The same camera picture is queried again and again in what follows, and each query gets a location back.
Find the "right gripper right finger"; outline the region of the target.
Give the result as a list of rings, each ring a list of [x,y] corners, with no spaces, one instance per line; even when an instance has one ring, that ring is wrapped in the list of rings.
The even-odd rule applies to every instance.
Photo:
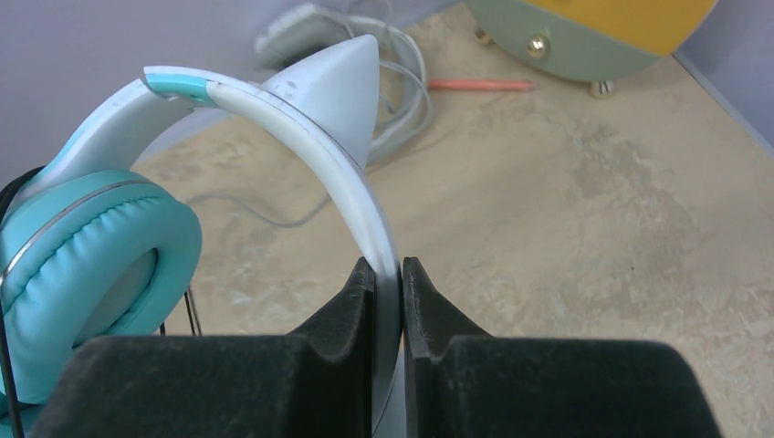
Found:
[[[498,338],[403,261],[411,437],[718,437],[692,368],[631,339]]]

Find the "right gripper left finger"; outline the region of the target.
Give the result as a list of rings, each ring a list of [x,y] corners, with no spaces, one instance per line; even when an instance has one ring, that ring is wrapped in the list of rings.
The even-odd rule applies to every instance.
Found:
[[[35,437],[367,437],[375,275],[285,335],[110,336],[68,362]]]

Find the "teal cat-ear headphones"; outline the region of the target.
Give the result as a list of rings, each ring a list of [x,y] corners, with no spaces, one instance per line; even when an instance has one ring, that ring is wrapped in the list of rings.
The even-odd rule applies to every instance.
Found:
[[[98,106],[46,166],[1,193],[1,434],[29,431],[75,348],[159,329],[194,276],[194,211],[132,165],[197,108],[245,117],[326,188],[376,280],[371,420],[390,408],[401,336],[398,252],[364,177],[377,120],[374,36],[301,59],[260,85],[196,68],[147,67]]]

